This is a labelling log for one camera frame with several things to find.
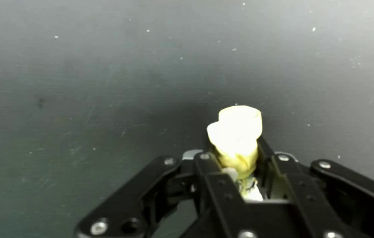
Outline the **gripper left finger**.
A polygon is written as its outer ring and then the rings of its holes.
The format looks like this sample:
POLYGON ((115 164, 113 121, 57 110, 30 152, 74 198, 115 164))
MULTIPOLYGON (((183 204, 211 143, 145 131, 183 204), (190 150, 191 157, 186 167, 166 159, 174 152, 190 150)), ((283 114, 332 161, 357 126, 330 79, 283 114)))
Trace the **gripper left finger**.
POLYGON ((74 238, 152 238, 182 201, 193 200, 197 218, 177 238, 242 238, 251 234, 250 212, 213 152, 193 159, 160 156, 89 212, 74 238))

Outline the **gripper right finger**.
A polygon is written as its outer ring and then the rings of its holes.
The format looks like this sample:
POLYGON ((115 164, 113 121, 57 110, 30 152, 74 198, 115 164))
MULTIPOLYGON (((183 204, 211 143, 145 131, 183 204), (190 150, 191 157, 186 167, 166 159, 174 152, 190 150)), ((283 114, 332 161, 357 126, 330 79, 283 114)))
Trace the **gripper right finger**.
POLYGON ((373 179, 326 159, 305 166, 264 138, 257 143, 264 197, 292 204, 303 238, 374 238, 373 179))

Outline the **white toy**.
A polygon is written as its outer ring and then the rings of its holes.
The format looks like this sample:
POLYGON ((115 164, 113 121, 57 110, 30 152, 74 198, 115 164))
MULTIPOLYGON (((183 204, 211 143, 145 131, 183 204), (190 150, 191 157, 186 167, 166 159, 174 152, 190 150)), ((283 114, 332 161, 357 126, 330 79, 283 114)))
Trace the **white toy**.
POLYGON ((259 157, 257 140, 262 131, 261 111, 246 105, 220 110, 218 121, 207 126, 222 171, 231 177, 246 202, 263 201, 254 175, 259 157))

